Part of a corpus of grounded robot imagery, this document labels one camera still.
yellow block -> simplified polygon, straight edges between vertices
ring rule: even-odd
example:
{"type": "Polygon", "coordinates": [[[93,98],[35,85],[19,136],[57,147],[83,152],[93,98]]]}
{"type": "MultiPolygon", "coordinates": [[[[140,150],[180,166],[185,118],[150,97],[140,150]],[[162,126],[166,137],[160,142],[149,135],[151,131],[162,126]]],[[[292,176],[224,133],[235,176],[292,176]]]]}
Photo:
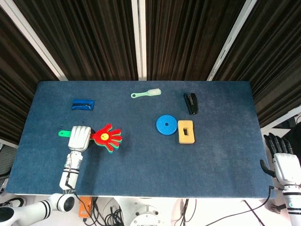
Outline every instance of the yellow block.
{"type": "Polygon", "coordinates": [[[179,120],[178,131],[180,144],[194,143],[193,122],[191,120],[179,120]]]}

green plastic handle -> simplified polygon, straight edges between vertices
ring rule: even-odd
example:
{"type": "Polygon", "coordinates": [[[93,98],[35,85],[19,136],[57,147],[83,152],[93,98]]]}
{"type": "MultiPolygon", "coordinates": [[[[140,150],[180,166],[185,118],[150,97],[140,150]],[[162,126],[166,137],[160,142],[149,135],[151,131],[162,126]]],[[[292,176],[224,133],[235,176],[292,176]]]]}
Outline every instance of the green plastic handle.
{"type": "Polygon", "coordinates": [[[58,135],[60,137],[70,137],[71,136],[71,131],[61,130],[61,131],[58,132],[58,135]]]}
{"type": "Polygon", "coordinates": [[[131,94],[131,98],[137,98],[137,97],[142,97],[142,96],[148,96],[148,91],[144,92],[144,93],[132,93],[131,94]]]}

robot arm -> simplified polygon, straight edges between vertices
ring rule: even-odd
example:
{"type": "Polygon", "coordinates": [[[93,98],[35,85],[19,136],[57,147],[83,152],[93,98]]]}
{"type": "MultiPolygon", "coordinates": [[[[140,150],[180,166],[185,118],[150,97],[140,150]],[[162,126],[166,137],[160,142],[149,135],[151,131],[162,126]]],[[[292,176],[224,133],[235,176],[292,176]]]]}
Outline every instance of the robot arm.
{"type": "Polygon", "coordinates": [[[284,138],[269,133],[264,136],[274,164],[275,171],[268,169],[260,160],[262,170],[277,178],[284,185],[282,194],[287,207],[292,226],[301,225],[301,167],[296,155],[293,154],[290,143],[284,138]]]}
{"type": "Polygon", "coordinates": [[[89,145],[91,128],[86,126],[73,126],[68,147],[68,154],[63,170],[60,187],[63,194],[53,194],[48,199],[24,206],[0,208],[0,226],[10,226],[17,223],[19,226],[28,226],[47,219],[53,210],[68,212],[74,206],[74,192],[79,168],[83,159],[81,153],[89,145]]]}

orange connector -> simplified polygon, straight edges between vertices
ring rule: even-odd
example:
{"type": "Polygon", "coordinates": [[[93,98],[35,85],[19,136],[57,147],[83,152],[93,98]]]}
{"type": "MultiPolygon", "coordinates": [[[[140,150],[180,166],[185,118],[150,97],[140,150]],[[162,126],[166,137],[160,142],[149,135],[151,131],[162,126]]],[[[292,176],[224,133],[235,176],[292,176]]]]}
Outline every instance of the orange connector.
{"type": "MultiPolygon", "coordinates": [[[[86,206],[86,209],[91,213],[92,209],[92,197],[91,196],[82,196],[80,197],[80,200],[82,200],[86,206]]],[[[79,217],[80,218],[89,218],[89,214],[87,213],[84,204],[82,202],[79,202],[79,217]]]]}

robot finger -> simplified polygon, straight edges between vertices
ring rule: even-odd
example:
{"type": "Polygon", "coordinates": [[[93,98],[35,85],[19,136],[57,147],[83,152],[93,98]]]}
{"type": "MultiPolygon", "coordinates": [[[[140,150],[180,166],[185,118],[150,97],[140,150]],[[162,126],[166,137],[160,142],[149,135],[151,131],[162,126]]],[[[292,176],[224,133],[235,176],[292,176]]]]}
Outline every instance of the robot finger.
{"type": "Polygon", "coordinates": [[[286,148],[287,148],[289,154],[293,154],[293,149],[292,149],[292,146],[291,146],[290,142],[285,138],[282,138],[282,139],[283,139],[283,141],[286,145],[286,148]]]}
{"type": "Polygon", "coordinates": [[[280,143],[280,147],[281,147],[282,152],[283,153],[288,153],[283,139],[278,137],[278,136],[276,136],[276,138],[277,138],[278,142],[280,143]]]}
{"type": "Polygon", "coordinates": [[[274,143],[276,152],[277,152],[277,153],[282,153],[282,150],[281,150],[281,147],[280,147],[280,144],[279,144],[279,142],[278,142],[277,137],[275,137],[275,135],[272,134],[272,133],[269,133],[269,137],[271,137],[272,142],[274,143]]]}
{"type": "Polygon", "coordinates": [[[272,158],[274,158],[274,154],[276,154],[277,152],[272,139],[267,135],[264,135],[263,137],[266,145],[268,146],[269,151],[271,152],[272,158]]]}

